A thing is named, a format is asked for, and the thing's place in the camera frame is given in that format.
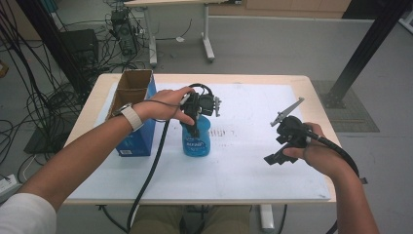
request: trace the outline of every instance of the sleeve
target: sleeve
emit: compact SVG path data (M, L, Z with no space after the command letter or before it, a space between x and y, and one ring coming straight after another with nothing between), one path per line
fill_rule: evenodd
M0 233L55 234L55 209L37 195L15 194L0 207Z

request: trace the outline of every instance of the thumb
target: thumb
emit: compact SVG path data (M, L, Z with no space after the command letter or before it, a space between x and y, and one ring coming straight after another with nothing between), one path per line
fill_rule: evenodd
M288 148L285 148L282 151L282 153L286 156L293 157L293 158L303 158L304 149L288 147Z

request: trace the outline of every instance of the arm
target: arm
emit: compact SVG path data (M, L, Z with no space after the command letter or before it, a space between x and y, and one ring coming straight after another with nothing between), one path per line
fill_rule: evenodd
M314 133L324 137L319 125L309 125ZM379 233L361 182L339 154L316 141L305 149L286 148L283 153L305 159L309 165L331 178L336 190L339 233Z
M175 118L186 124L194 121L181 111L177 105L182 97L193 92L189 87L178 91L159 91L151 99L133 106L143 121ZM60 150L39 172L28 180L19 193L32 193L43 197L57 211L64 200L106 159L109 153L131 132L131 124L124 116L111 118L90 130L65 148Z

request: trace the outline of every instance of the blue box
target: blue box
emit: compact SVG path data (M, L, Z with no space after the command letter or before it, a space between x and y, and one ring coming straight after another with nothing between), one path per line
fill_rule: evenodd
M128 102L139 103L152 97L156 92L152 70L125 71L116 89L109 115ZM122 157L150 156L155 124L155 120L148 119L139 130L130 133L116 146L119 155Z

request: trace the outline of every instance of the watch strap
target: watch strap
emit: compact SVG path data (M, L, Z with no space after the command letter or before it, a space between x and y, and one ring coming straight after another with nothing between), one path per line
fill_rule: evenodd
M133 131L136 131L140 127L142 127L143 125L142 121L140 120L136 111L134 111L133 108L131 108L131 106L126 107L121 112L127 118L127 120L131 123L131 127L133 128Z

